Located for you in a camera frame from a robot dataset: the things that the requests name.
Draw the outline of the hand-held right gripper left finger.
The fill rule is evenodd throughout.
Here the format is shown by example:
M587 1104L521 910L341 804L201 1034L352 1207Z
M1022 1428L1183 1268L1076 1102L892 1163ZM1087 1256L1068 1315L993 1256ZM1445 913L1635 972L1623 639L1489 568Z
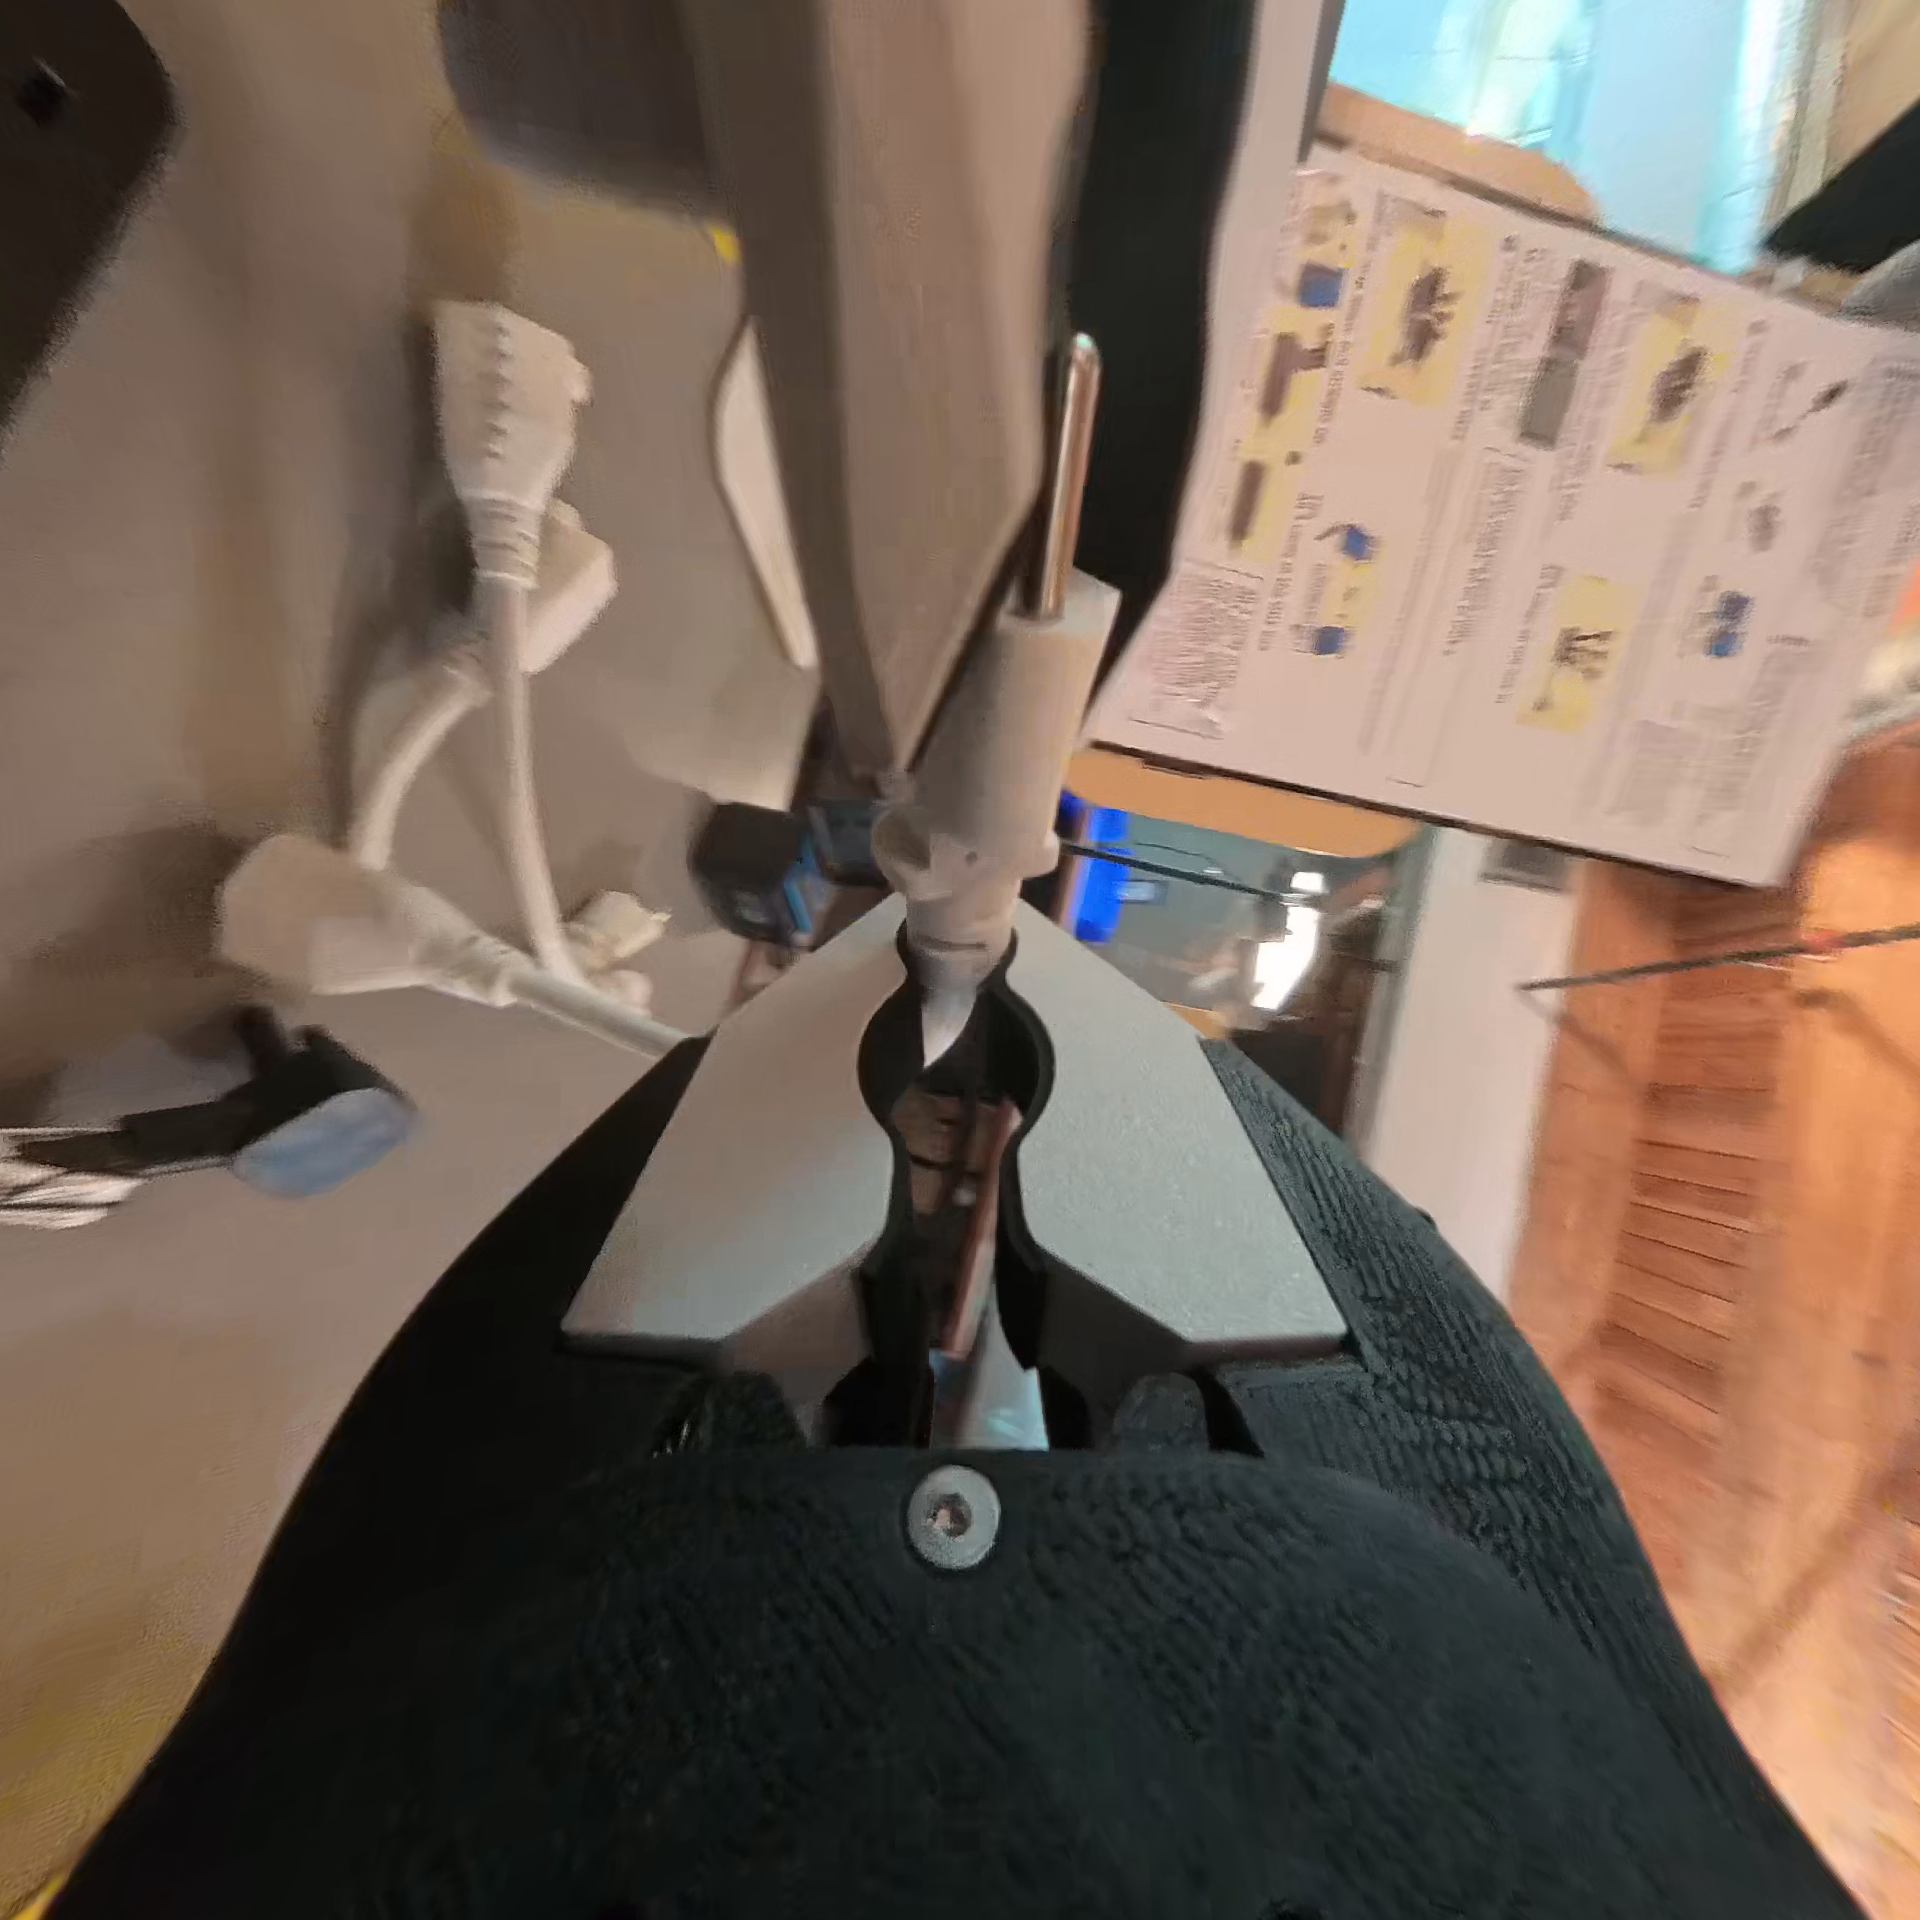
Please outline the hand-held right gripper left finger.
M814 1446L873 1422L868 1273L910 1217L923 1070L905 907L881 900L708 1036L564 1320L587 1356L766 1377Z

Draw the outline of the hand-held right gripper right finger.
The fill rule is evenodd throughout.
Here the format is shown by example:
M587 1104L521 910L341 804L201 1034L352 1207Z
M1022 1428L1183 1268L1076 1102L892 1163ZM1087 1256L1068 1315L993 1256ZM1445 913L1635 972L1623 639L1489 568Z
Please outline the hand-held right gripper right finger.
M1044 920L1003 1001L1040 1059L998 1161L991 1443L1063 1446L1149 1377L1321 1361L1349 1324L1189 1023Z

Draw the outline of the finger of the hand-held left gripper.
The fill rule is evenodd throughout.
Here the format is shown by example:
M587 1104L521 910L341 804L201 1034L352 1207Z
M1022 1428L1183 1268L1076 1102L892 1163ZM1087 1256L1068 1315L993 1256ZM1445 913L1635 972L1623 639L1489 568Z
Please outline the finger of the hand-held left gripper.
M1079 556L1128 640L1201 414L1246 2L708 2L687 49L739 236L839 737L912 767L1033 535L1052 366L1104 363Z

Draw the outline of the small black blue device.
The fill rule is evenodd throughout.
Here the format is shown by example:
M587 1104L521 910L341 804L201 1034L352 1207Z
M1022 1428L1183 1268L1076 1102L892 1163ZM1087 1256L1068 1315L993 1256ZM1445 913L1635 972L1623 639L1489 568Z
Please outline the small black blue device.
M753 944L809 952L830 937L840 894L885 887L873 859L873 807L713 803L692 835L687 876L721 928Z

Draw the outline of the wooden instruction board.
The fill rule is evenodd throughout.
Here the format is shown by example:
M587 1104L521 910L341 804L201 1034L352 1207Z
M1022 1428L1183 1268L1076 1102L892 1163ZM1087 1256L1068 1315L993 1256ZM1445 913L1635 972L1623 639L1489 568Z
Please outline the wooden instruction board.
M1788 876L1916 568L1916 334L1350 148L1254 71L1100 751Z

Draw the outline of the black blue handled tool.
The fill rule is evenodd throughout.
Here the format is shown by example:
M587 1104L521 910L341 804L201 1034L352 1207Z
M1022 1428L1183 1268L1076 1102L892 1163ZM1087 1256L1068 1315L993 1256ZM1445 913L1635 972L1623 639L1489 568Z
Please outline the black blue handled tool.
M247 1004L217 1048L133 1043L68 1072L35 1123L7 1124L3 1220L78 1231L147 1187L213 1171L269 1198L318 1198L415 1124L413 1099L347 1044Z

